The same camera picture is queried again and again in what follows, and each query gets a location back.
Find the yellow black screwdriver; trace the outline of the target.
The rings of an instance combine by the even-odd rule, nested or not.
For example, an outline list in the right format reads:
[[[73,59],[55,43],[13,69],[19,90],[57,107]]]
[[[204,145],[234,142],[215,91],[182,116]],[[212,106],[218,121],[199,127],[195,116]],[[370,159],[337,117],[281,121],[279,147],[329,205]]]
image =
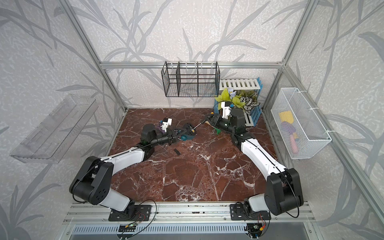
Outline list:
[[[211,121],[212,121],[212,117],[215,115],[215,113],[214,112],[211,112],[211,113],[209,113],[209,114],[206,114],[205,116],[204,116],[204,118],[202,119],[202,121],[199,123],[199,124],[197,124],[195,127],[193,127],[193,130],[195,130],[196,128],[198,128],[200,125],[202,125],[202,124],[209,124],[209,125],[211,125]]]

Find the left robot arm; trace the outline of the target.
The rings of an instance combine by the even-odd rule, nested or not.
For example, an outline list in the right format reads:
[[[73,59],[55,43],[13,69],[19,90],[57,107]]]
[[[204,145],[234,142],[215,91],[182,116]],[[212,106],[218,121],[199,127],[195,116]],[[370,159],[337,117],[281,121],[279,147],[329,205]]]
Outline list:
[[[141,213],[135,201],[111,188],[113,175],[132,165],[150,158],[155,146],[171,145],[185,140],[185,134],[192,130],[189,124],[181,128],[168,127],[165,133],[158,133],[155,125],[146,124],[142,129],[141,141],[127,151],[107,157],[88,157],[69,187],[73,199],[81,203],[101,205],[112,210],[109,221],[140,219]]]

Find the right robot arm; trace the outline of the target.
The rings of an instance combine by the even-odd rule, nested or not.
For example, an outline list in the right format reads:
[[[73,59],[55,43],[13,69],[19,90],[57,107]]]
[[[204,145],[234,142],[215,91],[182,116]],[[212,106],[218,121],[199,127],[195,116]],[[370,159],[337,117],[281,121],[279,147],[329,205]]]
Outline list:
[[[299,173],[293,168],[287,169],[262,148],[252,133],[247,131],[242,110],[231,110],[227,119],[220,114],[210,113],[203,122],[229,134],[233,144],[252,160],[266,180],[265,193],[244,200],[247,218],[257,219],[262,212],[278,216],[300,209],[304,204],[304,196]]]

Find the teal alarm clock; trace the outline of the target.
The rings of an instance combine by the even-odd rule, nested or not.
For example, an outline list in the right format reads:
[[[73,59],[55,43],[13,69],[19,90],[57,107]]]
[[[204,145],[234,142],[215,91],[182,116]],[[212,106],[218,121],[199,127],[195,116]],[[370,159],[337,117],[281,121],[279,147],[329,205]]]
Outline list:
[[[180,137],[182,141],[192,140],[197,134],[195,128],[189,123],[183,125],[182,130],[184,131],[182,136]]]

